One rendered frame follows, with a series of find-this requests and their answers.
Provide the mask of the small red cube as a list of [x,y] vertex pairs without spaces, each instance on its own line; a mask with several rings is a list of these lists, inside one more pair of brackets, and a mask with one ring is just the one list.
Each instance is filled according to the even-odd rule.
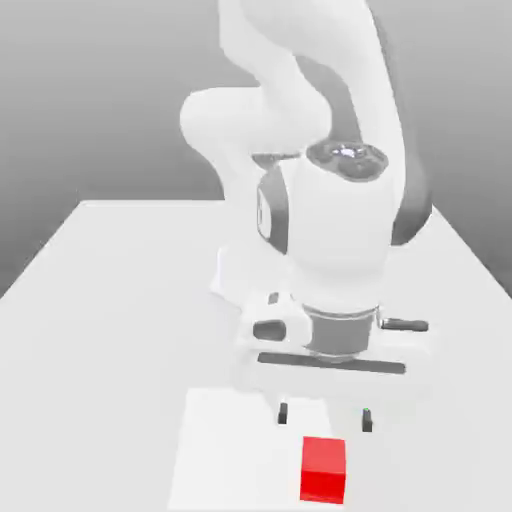
[[300,499],[342,505],[346,488],[346,444],[338,438],[303,438]]

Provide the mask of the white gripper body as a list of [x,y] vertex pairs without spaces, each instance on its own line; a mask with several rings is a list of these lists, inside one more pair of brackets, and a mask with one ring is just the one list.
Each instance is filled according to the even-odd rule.
[[328,362],[268,342],[234,343],[235,381],[244,391],[278,402],[289,398],[345,399],[350,403],[406,403],[430,386],[432,349],[417,339],[380,339],[343,362]]

